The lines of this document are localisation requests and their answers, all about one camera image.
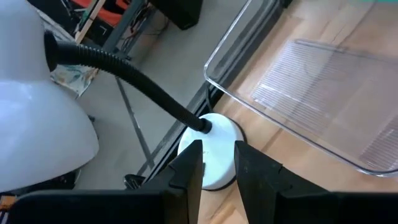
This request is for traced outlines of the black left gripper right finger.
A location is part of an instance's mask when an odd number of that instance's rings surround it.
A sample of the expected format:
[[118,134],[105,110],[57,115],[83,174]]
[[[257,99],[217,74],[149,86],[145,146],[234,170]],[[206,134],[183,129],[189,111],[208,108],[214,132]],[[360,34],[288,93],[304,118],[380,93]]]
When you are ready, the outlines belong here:
[[329,191],[243,141],[234,162],[249,223],[397,223],[396,193]]

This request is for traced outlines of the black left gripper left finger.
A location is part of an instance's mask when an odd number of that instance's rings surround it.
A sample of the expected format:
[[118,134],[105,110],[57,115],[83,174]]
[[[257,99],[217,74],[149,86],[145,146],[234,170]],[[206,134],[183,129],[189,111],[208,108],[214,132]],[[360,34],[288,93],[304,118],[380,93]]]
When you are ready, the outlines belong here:
[[193,141],[153,179],[134,190],[44,190],[24,195],[8,223],[196,223],[202,141]]

